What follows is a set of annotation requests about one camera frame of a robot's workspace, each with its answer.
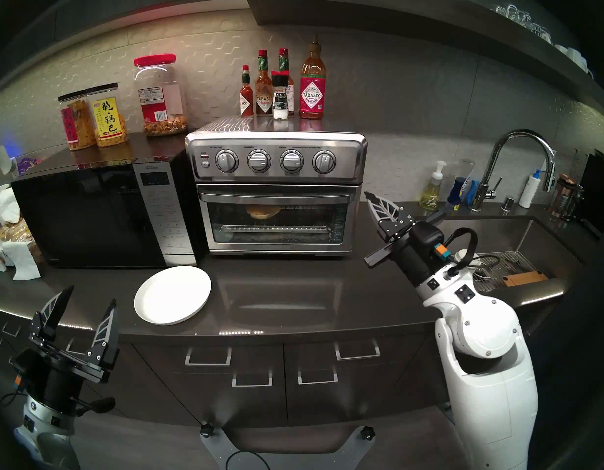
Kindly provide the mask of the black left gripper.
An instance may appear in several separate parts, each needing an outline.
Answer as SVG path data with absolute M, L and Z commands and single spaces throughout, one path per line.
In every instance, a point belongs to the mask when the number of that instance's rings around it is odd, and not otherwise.
M 58 324 L 66 311 L 74 285 L 54 295 L 29 325 L 29 345 L 25 350 L 25 390 L 47 407 L 108 407 L 109 397 L 86 402 L 80 398 L 85 379 L 105 381 L 116 363 L 118 347 L 118 309 L 116 299 L 97 326 L 87 360 L 53 347 Z

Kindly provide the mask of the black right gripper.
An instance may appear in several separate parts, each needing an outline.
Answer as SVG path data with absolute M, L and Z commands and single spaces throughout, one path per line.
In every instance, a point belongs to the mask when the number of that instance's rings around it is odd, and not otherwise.
M 385 244 L 365 257 L 374 268 L 385 261 L 394 262 L 411 284 L 422 284 L 442 269 L 441 233 L 408 233 L 414 225 L 411 215 L 391 200 L 365 192 L 368 210 Z

